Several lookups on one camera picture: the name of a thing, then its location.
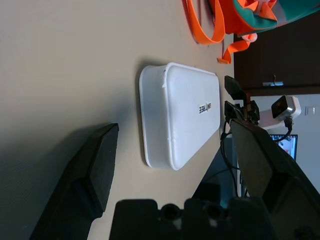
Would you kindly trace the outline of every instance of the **tabletop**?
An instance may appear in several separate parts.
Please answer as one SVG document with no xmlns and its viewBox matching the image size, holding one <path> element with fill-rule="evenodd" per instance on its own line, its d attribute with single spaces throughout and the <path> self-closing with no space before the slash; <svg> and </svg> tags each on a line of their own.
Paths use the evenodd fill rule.
<svg viewBox="0 0 320 240">
<path fill-rule="evenodd" d="M 115 204 L 154 199 L 183 207 L 220 147 L 219 130 L 179 171 L 144 160 L 139 75 L 176 62 L 216 73 L 220 104 L 231 97 L 217 57 L 233 42 L 193 39 L 184 0 L 31 0 L 0 3 L 0 206 L 5 239 L 29 239 L 68 161 L 94 129 L 119 124 L 115 170 L 89 240 L 108 239 Z M 206 1 L 193 1 L 211 35 Z"/>
</svg>

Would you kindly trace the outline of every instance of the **box lid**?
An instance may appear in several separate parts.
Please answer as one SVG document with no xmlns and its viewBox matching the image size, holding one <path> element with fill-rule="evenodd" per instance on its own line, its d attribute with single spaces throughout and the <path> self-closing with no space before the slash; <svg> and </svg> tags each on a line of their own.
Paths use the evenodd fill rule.
<svg viewBox="0 0 320 240">
<path fill-rule="evenodd" d="M 169 63 L 164 74 L 169 161 L 182 168 L 220 126 L 219 80 L 214 73 Z"/>
</svg>

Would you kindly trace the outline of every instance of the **dark wooden cabinet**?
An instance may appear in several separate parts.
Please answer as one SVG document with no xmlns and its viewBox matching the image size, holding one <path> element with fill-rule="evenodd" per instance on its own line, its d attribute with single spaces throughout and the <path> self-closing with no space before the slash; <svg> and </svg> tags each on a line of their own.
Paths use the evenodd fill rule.
<svg viewBox="0 0 320 240">
<path fill-rule="evenodd" d="M 320 94 L 320 11 L 258 33 L 234 54 L 234 76 L 252 96 Z M 264 83 L 282 82 L 282 86 Z"/>
</svg>

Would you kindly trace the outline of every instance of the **monitor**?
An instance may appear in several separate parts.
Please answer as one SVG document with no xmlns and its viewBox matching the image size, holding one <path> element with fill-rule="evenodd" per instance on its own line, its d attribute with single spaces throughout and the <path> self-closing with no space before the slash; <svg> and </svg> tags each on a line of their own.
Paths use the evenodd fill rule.
<svg viewBox="0 0 320 240">
<path fill-rule="evenodd" d="M 273 140 L 280 139 L 284 134 L 270 134 Z M 298 135 L 289 135 L 286 139 L 277 142 L 277 144 L 285 150 L 294 160 L 297 156 Z"/>
</svg>

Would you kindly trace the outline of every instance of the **white container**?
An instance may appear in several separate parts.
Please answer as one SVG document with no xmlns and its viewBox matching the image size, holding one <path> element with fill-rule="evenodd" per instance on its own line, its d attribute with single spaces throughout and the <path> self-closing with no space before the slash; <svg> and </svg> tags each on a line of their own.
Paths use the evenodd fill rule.
<svg viewBox="0 0 320 240">
<path fill-rule="evenodd" d="M 220 126 L 217 76 L 171 62 L 145 67 L 139 88 L 147 164 L 181 169 Z"/>
</svg>

